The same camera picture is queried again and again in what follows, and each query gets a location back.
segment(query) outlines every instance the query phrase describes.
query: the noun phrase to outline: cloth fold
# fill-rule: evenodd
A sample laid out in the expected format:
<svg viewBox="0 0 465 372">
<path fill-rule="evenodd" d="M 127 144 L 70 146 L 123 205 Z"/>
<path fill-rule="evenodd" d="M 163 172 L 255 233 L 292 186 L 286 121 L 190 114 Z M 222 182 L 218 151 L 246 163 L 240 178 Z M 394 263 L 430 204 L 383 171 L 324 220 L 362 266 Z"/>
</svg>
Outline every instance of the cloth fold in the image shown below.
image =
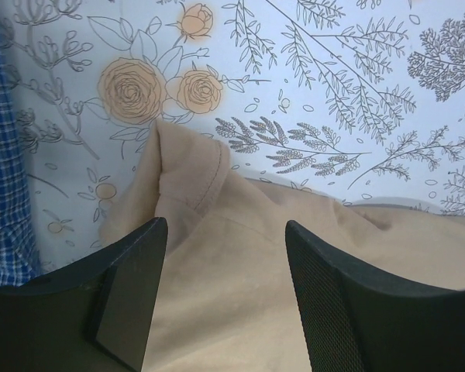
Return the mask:
<svg viewBox="0 0 465 372">
<path fill-rule="evenodd" d="M 167 219 L 169 240 L 145 371 L 311 370 L 284 245 L 291 219 L 393 274 L 465 288 L 464 217 L 348 208 L 248 181 L 230 169 L 226 145 L 162 122 L 102 241 L 154 216 Z"/>
<path fill-rule="evenodd" d="M 0 50 L 0 286 L 21 285 L 41 272 L 12 99 Z"/>
</svg>

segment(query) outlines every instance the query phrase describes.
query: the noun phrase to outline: blue plaid fabric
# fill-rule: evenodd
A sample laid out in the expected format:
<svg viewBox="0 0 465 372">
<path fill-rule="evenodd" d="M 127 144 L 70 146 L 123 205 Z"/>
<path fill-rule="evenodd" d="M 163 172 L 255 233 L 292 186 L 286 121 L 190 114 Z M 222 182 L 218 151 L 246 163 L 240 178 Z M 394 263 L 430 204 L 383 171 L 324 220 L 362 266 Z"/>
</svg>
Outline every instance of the blue plaid fabric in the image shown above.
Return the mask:
<svg viewBox="0 0 465 372">
<path fill-rule="evenodd" d="M 0 51 L 0 286 L 40 273 L 28 185 Z"/>
</svg>

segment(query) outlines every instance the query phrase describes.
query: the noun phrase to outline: printed rose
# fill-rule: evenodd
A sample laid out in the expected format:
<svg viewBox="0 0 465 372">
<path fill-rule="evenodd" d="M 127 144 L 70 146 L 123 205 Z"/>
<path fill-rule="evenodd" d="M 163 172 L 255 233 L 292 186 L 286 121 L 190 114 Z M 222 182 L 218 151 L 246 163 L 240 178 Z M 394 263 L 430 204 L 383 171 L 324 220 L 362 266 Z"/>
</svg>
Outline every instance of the printed rose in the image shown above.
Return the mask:
<svg viewBox="0 0 465 372">
<path fill-rule="evenodd" d="M 189 71 L 167 83 L 167 93 L 195 114 L 205 114 L 219 106 L 222 84 L 208 71 Z"/>
<path fill-rule="evenodd" d="M 193 38 L 208 35 L 213 22 L 212 11 L 206 5 L 197 4 L 184 13 L 178 27 L 183 35 Z"/>
<path fill-rule="evenodd" d="M 109 115 L 140 125 L 161 114 L 164 85 L 165 79 L 156 67 L 119 58 L 102 72 L 98 93 Z"/>
</svg>

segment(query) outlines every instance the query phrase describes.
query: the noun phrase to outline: floral tablecloth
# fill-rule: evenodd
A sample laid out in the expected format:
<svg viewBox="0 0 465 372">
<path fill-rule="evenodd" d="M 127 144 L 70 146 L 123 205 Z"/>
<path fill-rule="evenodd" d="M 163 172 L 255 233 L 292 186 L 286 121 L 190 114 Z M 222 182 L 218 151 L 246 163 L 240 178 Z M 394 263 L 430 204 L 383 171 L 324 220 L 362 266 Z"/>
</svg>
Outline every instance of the floral tablecloth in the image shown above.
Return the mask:
<svg viewBox="0 0 465 372">
<path fill-rule="evenodd" d="M 155 120 L 233 169 L 465 215 L 465 0 L 0 1 L 43 268 L 100 248 Z"/>
</svg>

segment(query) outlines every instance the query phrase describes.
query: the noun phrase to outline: beige towel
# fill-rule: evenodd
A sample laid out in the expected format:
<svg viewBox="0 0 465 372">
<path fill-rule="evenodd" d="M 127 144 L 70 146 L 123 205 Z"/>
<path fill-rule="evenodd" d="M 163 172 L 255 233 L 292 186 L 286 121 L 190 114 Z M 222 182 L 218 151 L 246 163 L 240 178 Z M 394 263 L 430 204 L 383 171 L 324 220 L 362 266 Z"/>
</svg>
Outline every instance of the beige towel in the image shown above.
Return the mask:
<svg viewBox="0 0 465 372">
<path fill-rule="evenodd" d="M 224 144 L 157 124 L 132 186 L 103 225 L 105 244 L 154 216 L 169 224 L 146 372 L 309 372 L 284 227 L 414 281 L 465 288 L 465 218 L 343 207 L 248 181 Z"/>
</svg>

